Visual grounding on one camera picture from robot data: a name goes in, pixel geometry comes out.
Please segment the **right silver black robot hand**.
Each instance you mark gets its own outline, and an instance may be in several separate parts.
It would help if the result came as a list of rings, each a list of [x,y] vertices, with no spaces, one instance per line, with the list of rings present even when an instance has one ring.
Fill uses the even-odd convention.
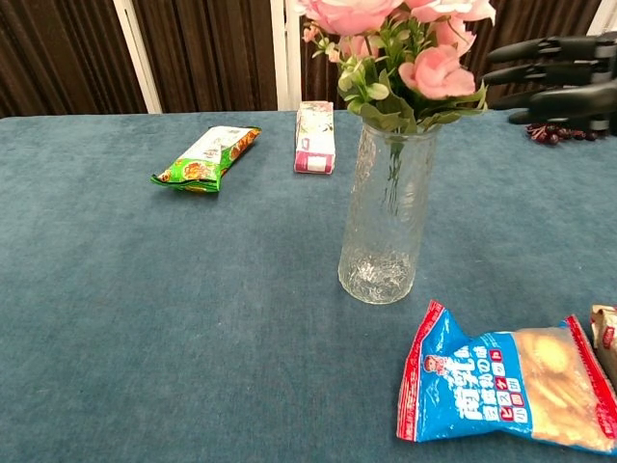
[[[487,60],[492,64],[526,61],[486,73],[483,82],[488,85],[543,86],[490,104],[494,110],[513,109],[508,122],[559,123],[617,136],[617,31],[515,42],[492,50]]]

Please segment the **pink artificial flower bouquet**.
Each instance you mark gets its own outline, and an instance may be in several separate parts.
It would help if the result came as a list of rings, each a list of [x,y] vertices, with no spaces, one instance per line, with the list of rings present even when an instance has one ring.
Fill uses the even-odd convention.
[[[347,109],[395,140],[386,199],[398,209],[402,139],[483,112],[486,88],[461,58],[476,36],[467,24],[494,20],[489,0],[295,0],[303,39],[338,69]]]

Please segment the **transparent textured glass vase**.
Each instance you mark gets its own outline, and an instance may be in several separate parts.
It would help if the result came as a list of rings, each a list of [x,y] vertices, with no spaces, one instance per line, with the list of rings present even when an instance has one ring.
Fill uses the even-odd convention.
[[[362,127],[337,274],[368,304],[386,305],[411,291],[441,128],[415,134]]]

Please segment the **blue velvet tablecloth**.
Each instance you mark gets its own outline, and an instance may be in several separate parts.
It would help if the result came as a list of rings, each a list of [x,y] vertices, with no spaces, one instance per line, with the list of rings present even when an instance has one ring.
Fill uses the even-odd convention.
[[[292,112],[0,120],[0,463],[613,463],[493,434],[395,436],[431,300],[470,335],[617,303],[617,137],[443,128],[415,285],[337,277],[361,132],[293,171]],[[262,132],[218,193],[150,181],[209,127]]]

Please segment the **dark red grape bunch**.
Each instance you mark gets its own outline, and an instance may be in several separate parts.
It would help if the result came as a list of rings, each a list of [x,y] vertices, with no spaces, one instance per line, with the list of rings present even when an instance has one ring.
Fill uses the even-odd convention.
[[[607,130],[579,130],[555,123],[532,123],[526,128],[528,138],[535,143],[556,146],[561,142],[588,141],[595,142],[606,137]]]

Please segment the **dark brown curtain panel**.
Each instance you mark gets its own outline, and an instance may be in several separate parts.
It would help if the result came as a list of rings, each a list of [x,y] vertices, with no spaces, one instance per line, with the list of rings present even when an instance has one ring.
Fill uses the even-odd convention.
[[[313,42],[300,40],[302,100],[327,100],[336,110],[345,110],[345,102],[338,93],[338,68],[324,54],[313,57],[317,47]]]
[[[483,76],[501,68],[524,65],[525,60],[492,64],[487,55],[507,44],[546,37],[588,36],[601,0],[489,0],[496,13],[489,22],[474,23],[475,41],[462,64],[486,90],[489,104],[503,96],[534,91],[537,83],[488,85]]]
[[[270,0],[132,0],[162,111],[276,110]]]
[[[146,110],[113,0],[0,0],[0,119]]]

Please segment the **gold red-printed snack packet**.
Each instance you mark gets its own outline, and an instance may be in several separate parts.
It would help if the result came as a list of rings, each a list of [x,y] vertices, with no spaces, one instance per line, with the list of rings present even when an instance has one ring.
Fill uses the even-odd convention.
[[[617,391],[617,306],[593,305],[591,328],[597,357]]]

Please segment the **pink floral paper box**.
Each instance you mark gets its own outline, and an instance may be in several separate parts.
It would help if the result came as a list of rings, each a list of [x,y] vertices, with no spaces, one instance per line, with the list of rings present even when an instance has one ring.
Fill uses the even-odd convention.
[[[330,175],[334,167],[334,104],[303,101],[296,115],[294,171]]]

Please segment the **blue biscuit bag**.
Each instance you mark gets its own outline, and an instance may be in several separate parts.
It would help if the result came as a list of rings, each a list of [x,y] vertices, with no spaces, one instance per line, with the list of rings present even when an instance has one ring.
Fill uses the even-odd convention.
[[[494,432],[617,456],[617,393],[575,315],[472,338],[431,301],[405,362],[396,435]]]

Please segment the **green snack packet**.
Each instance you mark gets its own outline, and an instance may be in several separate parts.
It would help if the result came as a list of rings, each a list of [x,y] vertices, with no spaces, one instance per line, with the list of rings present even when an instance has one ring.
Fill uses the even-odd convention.
[[[152,175],[150,181],[175,190],[218,193],[224,174],[261,132],[256,126],[211,126],[170,167]]]

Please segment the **white partition post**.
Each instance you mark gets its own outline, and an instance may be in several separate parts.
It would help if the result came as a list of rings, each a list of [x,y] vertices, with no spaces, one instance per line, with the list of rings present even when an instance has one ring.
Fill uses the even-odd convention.
[[[302,101],[300,15],[295,0],[270,0],[277,106],[296,111]]]
[[[617,32],[617,0],[601,0],[587,35],[601,35],[607,32]]]
[[[152,73],[133,0],[113,0],[132,67],[149,114],[161,114],[162,106]]]

